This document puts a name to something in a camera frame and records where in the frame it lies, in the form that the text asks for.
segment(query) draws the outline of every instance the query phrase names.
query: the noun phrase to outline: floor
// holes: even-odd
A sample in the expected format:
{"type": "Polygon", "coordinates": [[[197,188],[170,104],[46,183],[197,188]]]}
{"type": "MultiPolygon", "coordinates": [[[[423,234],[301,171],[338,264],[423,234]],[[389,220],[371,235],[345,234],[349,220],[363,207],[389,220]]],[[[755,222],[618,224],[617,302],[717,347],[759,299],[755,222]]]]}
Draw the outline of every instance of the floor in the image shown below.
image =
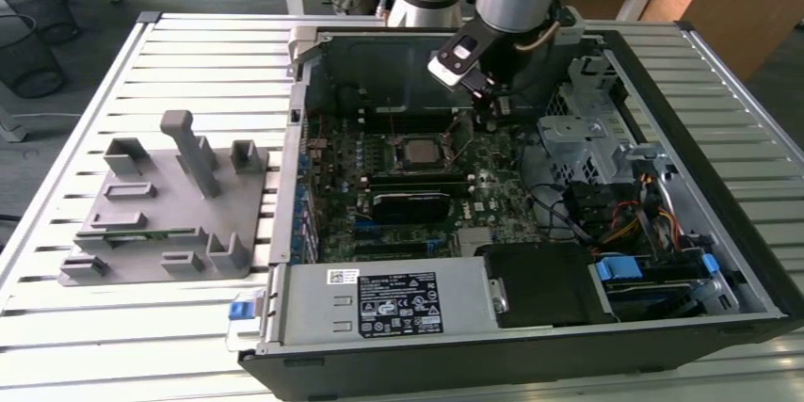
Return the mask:
{"type": "MultiPolygon", "coordinates": [[[[310,14],[329,14],[322,0],[305,0],[310,14]]],[[[54,47],[54,54],[69,78],[67,86],[38,100],[17,99],[0,86],[0,101],[11,114],[79,113],[117,55],[131,23],[141,11],[191,13],[286,13],[283,0],[70,0],[81,26],[81,37],[54,47]]],[[[798,145],[804,129],[804,30],[795,30],[773,53],[747,86],[798,145]]],[[[19,119],[29,131],[23,143],[0,142],[0,214],[22,215],[31,196],[53,164],[77,118],[19,119]]],[[[13,224],[0,221],[0,244],[7,242],[13,224]]]]}

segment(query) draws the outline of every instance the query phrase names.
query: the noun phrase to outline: warning label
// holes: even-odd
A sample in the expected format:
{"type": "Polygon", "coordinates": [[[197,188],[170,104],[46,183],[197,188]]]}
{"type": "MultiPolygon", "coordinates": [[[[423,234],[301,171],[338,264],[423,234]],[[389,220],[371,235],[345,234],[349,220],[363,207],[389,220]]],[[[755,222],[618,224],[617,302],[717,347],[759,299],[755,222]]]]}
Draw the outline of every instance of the warning label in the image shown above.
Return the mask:
{"type": "Polygon", "coordinates": [[[357,298],[363,338],[443,332],[433,272],[358,277],[357,298]]]}

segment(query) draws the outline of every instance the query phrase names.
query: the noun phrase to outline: blue tab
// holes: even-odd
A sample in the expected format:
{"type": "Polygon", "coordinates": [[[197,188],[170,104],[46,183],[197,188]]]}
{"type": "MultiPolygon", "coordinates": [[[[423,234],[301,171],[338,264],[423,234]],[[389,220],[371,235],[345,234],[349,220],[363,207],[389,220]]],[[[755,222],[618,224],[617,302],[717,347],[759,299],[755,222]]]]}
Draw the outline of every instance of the blue tab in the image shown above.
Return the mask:
{"type": "Polygon", "coordinates": [[[599,262],[607,267],[611,280],[641,278],[639,265],[633,256],[607,256],[599,262]]]}
{"type": "Polygon", "coordinates": [[[253,319],[253,301],[231,301],[227,305],[227,320],[253,319]]]}
{"type": "Polygon", "coordinates": [[[607,265],[605,263],[594,264],[594,268],[597,269],[597,276],[601,281],[609,281],[611,279],[611,272],[607,270],[607,265]]]}
{"type": "Polygon", "coordinates": [[[706,253],[701,256],[701,261],[703,261],[703,265],[706,266],[707,274],[714,275],[719,271],[719,265],[717,264],[714,256],[710,253],[706,253]]]}

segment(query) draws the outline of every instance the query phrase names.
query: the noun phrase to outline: black wastebasket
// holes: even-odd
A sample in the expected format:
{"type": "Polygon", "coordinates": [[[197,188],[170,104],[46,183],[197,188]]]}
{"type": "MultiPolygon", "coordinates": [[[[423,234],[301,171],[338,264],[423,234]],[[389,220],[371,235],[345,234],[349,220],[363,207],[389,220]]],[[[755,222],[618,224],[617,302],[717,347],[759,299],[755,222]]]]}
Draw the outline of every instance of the black wastebasket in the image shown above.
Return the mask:
{"type": "Polygon", "coordinates": [[[0,16],[0,82],[19,98],[39,98],[63,85],[63,71],[35,35],[29,16],[0,16]]]}
{"type": "Polygon", "coordinates": [[[77,28],[66,0],[5,0],[15,14],[35,20],[37,33],[47,44],[59,44],[73,39],[77,28]]]}

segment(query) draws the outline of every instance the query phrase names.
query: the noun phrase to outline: metal table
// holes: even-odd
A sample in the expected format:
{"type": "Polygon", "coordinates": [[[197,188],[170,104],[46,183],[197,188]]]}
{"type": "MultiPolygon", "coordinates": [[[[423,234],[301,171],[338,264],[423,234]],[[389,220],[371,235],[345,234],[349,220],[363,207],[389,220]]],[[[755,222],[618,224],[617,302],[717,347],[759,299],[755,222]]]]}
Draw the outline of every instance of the metal table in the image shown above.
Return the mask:
{"type": "MultiPolygon", "coordinates": [[[[111,137],[173,147],[161,113],[185,108],[211,146],[234,138],[271,147],[279,162],[291,81],[286,40],[297,24],[373,25],[370,18],[163,14],[137,24],[99,84],[30,208],[0,255],[0,399],[274,400],[226,350],[227,302],[265,282],[62,288],[55,280],[91,204],[111,137]]],[[[804,159],[767,113],[694,33],[670,24],[590,22],[617,28],[650,71],[778,259],[804,287],[804,159]]],[[[647,128],[635,106],[637,122],[647,128]]],[[[270,168],[258,237],[271,235],[270,168]]],[[[804,339],[789,334],[717,352],[678,370],[579,378],[410,398],[442,400],[801,400],[804,339]]],[[[407,397],[383,397],[403,400],[407,397]]]]}

